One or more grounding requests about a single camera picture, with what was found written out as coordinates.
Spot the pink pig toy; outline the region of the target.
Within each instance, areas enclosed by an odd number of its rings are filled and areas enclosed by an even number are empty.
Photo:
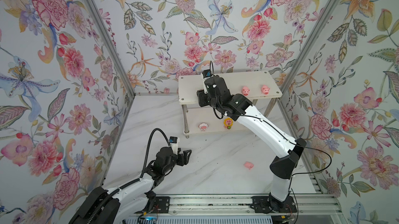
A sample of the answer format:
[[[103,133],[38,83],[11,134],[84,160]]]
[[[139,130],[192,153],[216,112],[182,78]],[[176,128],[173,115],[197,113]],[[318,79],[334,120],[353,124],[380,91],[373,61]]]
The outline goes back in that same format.
[[[244,163],[244,166],[245,166],[248,170],[251,170],[251,169],[254,167],[253,163],[251,163],[251,162],[245,162],[245,163]]]
[[[242,88],[242,95],[248,96],[249,93],[250,93],[250,89],[249,89],[247,86],[244,86],[244,87]]]
[[[261,88],[261,93],[264,94],[264,95],[268,95],[269,92],[270,92],[270,87],[267,86],[267,85],[263,85],[262,88]]]

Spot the yellow red flower toy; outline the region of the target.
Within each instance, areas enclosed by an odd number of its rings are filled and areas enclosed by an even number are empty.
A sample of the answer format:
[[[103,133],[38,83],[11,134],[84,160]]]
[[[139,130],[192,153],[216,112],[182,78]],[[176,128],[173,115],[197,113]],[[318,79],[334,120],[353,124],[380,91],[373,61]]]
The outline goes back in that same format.
[[[233,124],[234,124],[234,121],[231,118],[226,118],[223,121],[224,128],[228,129],[228,130],[230,130],[232,128]]]

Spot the white pink doll toy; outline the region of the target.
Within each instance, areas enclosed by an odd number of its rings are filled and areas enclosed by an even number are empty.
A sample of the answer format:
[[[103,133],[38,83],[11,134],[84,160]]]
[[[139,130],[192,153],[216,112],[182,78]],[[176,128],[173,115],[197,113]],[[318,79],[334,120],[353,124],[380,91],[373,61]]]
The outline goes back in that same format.
[[[207,124],[207,123],[200,123],[199,126],[198,126],[198,128],[199,128],[199,130],[202,131],[202,132],[207,131],[207,129],[208,129],[208,124]]]

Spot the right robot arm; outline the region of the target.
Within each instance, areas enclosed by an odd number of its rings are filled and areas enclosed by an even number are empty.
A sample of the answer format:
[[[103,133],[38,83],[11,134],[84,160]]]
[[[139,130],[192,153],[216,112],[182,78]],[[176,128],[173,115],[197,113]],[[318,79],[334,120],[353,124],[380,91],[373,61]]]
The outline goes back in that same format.
[[[231,94],[222,77],[210,71],[204,72],[202,77],[204,89],[197,91],[199,106],[210,106],[214,113],[221,113],[245,126],[264,141],[276,155],[270,164],[273,181],[269,202],[282,204],[289,197],[293,171],[306,142],[280,130],[246,96]]]

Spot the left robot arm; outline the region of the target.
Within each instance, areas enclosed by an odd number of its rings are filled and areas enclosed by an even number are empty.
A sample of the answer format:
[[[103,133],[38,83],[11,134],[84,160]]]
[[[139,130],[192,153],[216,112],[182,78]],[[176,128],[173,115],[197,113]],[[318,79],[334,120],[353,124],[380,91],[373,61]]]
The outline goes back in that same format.
[[[156,207],[153,190],[175,166],[187,165],[191,154],[191,150],[163,147],[138,178],[110,189],[95,188],[69,223],[118,224],[131,214],[143,215],[153,211]]]

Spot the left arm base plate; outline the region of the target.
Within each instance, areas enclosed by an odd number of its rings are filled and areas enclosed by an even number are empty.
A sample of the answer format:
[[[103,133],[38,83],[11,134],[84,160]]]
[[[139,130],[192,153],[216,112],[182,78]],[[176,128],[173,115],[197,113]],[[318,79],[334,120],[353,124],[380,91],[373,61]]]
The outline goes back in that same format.
[[[148,200],[146,213],[168,214],[170,197],[152,197]]]

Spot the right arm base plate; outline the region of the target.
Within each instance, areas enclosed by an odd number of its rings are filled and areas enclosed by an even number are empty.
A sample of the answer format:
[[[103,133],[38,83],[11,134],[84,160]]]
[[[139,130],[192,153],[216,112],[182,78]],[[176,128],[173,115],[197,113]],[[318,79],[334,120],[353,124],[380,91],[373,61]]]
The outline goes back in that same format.
[[[291,196],[288,196],[283,202],[275,199],[272,195],[254,196],[251,200],[252,204],[250,207],[255,211],[255,213],[293,214],[298,212],[296,201]]]

